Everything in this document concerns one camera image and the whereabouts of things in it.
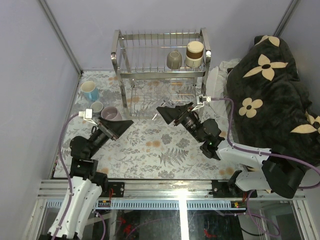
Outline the right aluminium frame post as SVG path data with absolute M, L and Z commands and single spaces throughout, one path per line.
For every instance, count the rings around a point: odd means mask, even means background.
M 293 16 L 295 10 L 299 6 L 301 0 L 291 0 L 288 7 L 286 8 L 283 16 L 281 17 L 280 22 L 278 23 L 273 36 L 274 37 L 280 37 L 282 33 L 284 32 L 286 26 L 288 25 L 291 17 Z

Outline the left aluminium frame post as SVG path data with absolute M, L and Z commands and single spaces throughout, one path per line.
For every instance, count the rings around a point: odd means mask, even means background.
M 78 75 L 82 75 L 83 69 L 81 68 L 78 60 L 76 59 L 76 57 L 70 47 L 70 45 L 68 44 L 49 4 L 47 3 L 46 0 L 37 0 L 37 2 L 39 3 L 40 8 L 42 9 L 44 15 L 46 16 L 50 26 L 52 27 L 54 34 L 56 35 L 58 41 L 60 42 L 66 56 L 70 60 L 75 71 L 77 72 Z

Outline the aluminium frame post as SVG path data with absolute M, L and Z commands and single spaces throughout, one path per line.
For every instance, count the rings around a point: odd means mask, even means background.
M 295 10 L 299 6 L 301 0 L 291 0 L 288 7 L 286 8 L 283 16 L 281 17 L 280 22 L 278 23 L 273 36 L 274 37 L 280 37 L 282 33 L 284 32 L 286 26 L 288 25 L 291 17 L 293 16 Z
M 75 71 L 77 72 L 78 75 L 82 75 L 83 69 L 81 68 L 78 60 L 76 59 L 76 57 L 70 47 L 70 45 L 68 44 L 49 4 L 47 3 L 46 0 L 37 0 L 37 2 L 39 3 L 40 8 L 42 9 L 44 15 L 46 16 L 50 26 L 52 27 L 54 34 L 56 35 L 58 41 L 60 42 L 66 56 L 70 60 Z

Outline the light blue mug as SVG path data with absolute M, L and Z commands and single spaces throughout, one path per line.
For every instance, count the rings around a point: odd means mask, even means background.
M 99 99 L 99 90 L 93 81 L 84 82 L 80 89 L 88 101 L 95 102 Z

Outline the grey-blue textured mug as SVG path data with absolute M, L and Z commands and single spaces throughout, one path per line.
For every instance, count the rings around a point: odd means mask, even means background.
M 92 109 L 92 113 L 94 115 L 99 115 L 101 111 L 104 109 L 104 105 L 100 101 L 95 101 L 90 105 L 90 109 Z

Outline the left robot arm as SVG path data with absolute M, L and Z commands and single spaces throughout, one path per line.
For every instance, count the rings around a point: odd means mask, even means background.
M 76 136 L 70 141 L 72 161 L 67 171 L 67 192 L 44 239 L 83 238 L 86 222 L 95 203 L 110 190 L 108 176 L 97 171 L 98 161 L 93 156 L 107 141 L 116 141 L 133 123 L 132 120 L 111 121 L 99 117 L 89 138 Z

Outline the cream and brown mug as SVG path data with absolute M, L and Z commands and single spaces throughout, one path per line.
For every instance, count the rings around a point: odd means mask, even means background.
M 204 44 L 200 41 L 191 41 L 187 44 L 185 64 L 189 68 L 199 68 L 203 63 Z

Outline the black floral blanket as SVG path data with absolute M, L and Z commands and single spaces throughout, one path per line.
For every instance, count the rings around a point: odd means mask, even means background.
M 247 55 L 228 70 L 226 91 L 242 144 L 271 149 L 305 172 L 319 166 L 320 116 L 311 111 L 309 92 L 283 39 L 256 36 Z

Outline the floral tablecloth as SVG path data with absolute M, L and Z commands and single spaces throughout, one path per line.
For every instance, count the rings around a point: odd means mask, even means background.
M 85 71 L 80 86 L 93 81 L 104 107 L 116 107 L 125 120 L 120 87 L 114 71 Z M 202 121 L 213 118 L 226 136 L 227 117 L 221 117 L 206 105 Z M 163 119 L 135 119 L 117 140 L 108 141 L 94 155 L 97 170 L 109 178 L 125 179 L 229 179 L 242 166 L 232 161 L 205 157 L 199 144 L 181 125 L 167 125 Z M 92 124 L 80 117 L 72 120 L 62 142 L 61 155 L 68 170 L 71 166 L 70 142 L 76 136 L 89 138 Z

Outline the pink ribbed mug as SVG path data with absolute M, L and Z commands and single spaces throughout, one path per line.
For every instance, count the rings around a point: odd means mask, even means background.
M 105 107 L 101 111 L 101 117 L 108 121 L 122 121 L 123 118 L 119 110 L 114 106 Z

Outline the olive grey mug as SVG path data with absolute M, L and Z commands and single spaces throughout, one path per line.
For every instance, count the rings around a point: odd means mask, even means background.
M 166 65 L 171 70 L 178 70 L 182 66 L 182 55 L 179 51 L 171 51 L 167 55 Z

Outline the white pillow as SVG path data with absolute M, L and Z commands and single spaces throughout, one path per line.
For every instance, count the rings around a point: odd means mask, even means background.
M 206 96 L 212 98 L 226 97 L 228 69 L 233 69 L 240 61 L 240 58 L 222 61 L 219 66 L 216 66 L 209 72 L 206 81 Z M 226 101 L 217 100 L 210 102 L 207 106 L 210 106 L 215 114 L 225 118 L 230 108 L 229 105 Z

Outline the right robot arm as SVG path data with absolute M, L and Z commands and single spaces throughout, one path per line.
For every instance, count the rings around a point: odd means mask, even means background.
M 191 103 L 156 108 L 167 124 L 182 125 L 199 143 L 209 159 L 233 161 L 251 167 L 251 172 L 239 171 L 229 180 L 228 192 L 240 197 L 251 190 L 270 190 L 287 199 L 294 197 L 306 171 L 301 164 L 276 156 L 270 148 L 254 148 L 233 143 L 221 137 L 213 118 L 201 121 Z

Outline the aluminium mounting rail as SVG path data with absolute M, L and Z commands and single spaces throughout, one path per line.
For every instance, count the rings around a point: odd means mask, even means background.
M 112 210 L 176 210 L 186 201 L 189 210 L 244 210 L 246 201 L 279 201 L 288 199 L 256 190 L 252 194 L 240 193 L 223 196 L 225 180 L 110 180 L 112 196 L 102 193 L 93 204 L 95 209 Z

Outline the steel two-tier dish rack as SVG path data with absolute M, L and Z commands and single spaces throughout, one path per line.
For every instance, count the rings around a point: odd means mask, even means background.
M 202 65 L 186 65 L 189 42 L 203 43 Z M 172 51 L 182 55 L 177 70 L 167 67 Z M 125 115 L 132 119 L 151 119 L 161 104 L 183 105 L 196 102 L 206 93 L 211 64 L 211 47 L 206 28 L 170 32 L 121 32 L 112 38 L 111 62 L 120 87 Z

